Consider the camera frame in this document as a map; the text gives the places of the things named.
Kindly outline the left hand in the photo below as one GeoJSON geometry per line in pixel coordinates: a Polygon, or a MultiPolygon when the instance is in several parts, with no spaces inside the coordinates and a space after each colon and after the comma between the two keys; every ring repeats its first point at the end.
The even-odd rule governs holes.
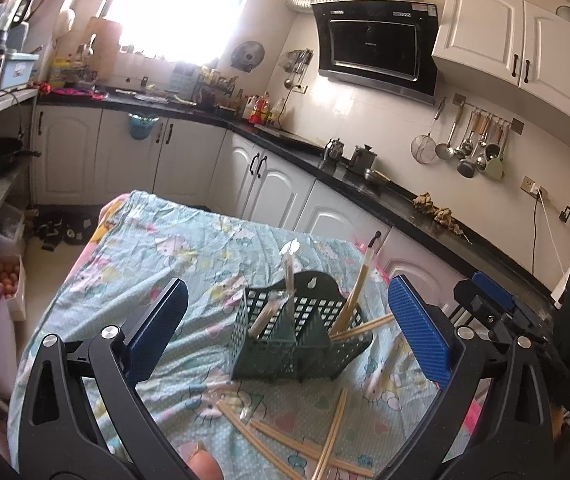
{"type": "Polygon", "coordinates": [[[203,448],[196,448],[192,455],[189,456],[187,465],[200,480],[224,479],[219,463],[203,448]]]}

